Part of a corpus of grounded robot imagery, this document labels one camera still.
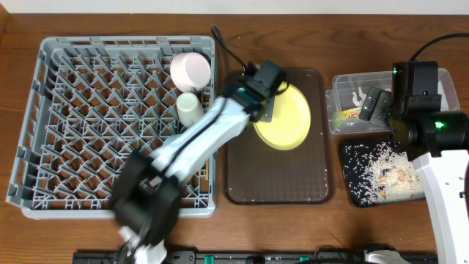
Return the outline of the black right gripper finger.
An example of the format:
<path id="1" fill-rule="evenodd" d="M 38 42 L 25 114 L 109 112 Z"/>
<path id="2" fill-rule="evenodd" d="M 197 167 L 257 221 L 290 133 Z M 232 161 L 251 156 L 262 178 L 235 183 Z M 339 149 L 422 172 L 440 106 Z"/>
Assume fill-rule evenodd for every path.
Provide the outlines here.
<path id="1" fill-rule="evenodd" d="M 382 91 L 372 98 L 373 109 L 370 123 L 380 128 L 388 128 L 389 109 L 391 107 L 391 93 Z"/>
<path id="2" fill-rule="evenodd" d="M 370 120 L 372 118 L 373 112 L 376 108 L 377 101 L 381 93 L 382 90 L 380 88 L 369 88 L 369 91 L 367 92 L 364 102 L 362 104 L 361 112 L 359 114 L 359 118 L 361 120 Z"/>

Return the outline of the white napkin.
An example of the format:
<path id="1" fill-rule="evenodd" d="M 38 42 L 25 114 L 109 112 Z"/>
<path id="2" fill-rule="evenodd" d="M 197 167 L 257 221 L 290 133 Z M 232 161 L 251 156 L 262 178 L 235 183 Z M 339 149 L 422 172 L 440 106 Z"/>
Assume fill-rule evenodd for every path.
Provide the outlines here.
<path id="1" fill-rule="evenodd" d="M 358 92 L 352 93 L 352 102 L 356 107 L 362 107 L 366 99 L 366 93 L 363 92 L 362 87 L 358 88 Z"/>

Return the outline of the green orange snack wrapper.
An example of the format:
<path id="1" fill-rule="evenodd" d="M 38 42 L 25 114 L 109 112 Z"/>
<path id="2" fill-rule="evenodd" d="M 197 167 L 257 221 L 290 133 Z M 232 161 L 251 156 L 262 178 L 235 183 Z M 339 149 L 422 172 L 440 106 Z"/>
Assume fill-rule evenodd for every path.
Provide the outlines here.
<path id="1" fill-rule="evenodd" d="M 344 111 L 338 111 L 333 115 L 333 124 L 336 127 L 341 127 L 346 125 L 349 122 L 354 122 L 359 119 L 359 114 L 361 113 L 361 108 L 356 107 L 353 109 L 348 109 Z"/>

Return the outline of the yellow plate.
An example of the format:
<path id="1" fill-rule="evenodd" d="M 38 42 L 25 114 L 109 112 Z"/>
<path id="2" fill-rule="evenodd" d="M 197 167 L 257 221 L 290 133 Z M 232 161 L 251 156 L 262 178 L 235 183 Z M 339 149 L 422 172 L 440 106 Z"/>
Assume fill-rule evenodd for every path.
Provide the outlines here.
<path id="1" fill-rule="evenodd" d="M 271 120 L 255 122 L 254 130 L 268 146 L 293 150 L 309 133 L 311 110 L 305 95 L 295 85 L 283 81 L 279 89 L 281 94 L 274 97 Z"/>

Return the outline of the white cup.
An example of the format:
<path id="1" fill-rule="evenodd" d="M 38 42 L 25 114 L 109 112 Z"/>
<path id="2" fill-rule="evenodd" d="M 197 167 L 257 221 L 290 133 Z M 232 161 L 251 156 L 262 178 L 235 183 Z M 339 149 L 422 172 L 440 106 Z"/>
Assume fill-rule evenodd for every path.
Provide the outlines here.
<path id="1" fill-rule="evenodd" d="M 191 92 L 184 92 L 176 102 L 179 121 L 190 127 L 204 116 L 204 109 L 197 96 Z"/>

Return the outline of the white bowl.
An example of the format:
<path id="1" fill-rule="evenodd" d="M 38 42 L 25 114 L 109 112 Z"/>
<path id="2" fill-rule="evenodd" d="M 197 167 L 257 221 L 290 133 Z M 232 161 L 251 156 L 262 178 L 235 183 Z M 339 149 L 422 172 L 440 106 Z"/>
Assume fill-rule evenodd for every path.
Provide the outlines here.
<path id="1" fill-rule="evenodd" d="M 176 55 L 170 64 L 170 76 L 181 92 L 200 91 L 212 77 L 209 62 L 196 52 Z"/>

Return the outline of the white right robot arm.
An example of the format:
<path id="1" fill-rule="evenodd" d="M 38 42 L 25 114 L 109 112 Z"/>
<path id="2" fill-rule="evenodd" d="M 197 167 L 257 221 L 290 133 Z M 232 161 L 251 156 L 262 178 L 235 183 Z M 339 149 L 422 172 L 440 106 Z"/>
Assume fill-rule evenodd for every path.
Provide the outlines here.
<path id="1" fill-rule="evenodd" d="M 371 124 L 387 127 L 413 164 L 429 208 L 439 263 L 468 262 L 468 116 L 442 108 L 443 95 L 393 98 L 372 89 Z"/>

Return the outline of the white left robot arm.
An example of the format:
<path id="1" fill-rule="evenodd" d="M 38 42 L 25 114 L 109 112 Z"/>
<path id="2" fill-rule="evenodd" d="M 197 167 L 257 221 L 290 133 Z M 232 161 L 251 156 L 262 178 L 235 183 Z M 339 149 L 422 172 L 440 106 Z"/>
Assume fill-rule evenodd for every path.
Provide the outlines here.
<path id="1" fill-rule="evenodd" d="M 119 263 L 162 263 L 164 238 L 177 223 L 182 187 L 196 170 L 229 140 L 239 136 L 249 122 L 256 122 L 263 102 L 273 110 L 297 106 L 309 111 L 306 98 L 288 82 L 274 83 L 262 95 L 261 81 L 228 86 L 212 108 L 186 132 L 148 156 L 134 151 L 113 187 L 111 209 L 125 238 Z"/>

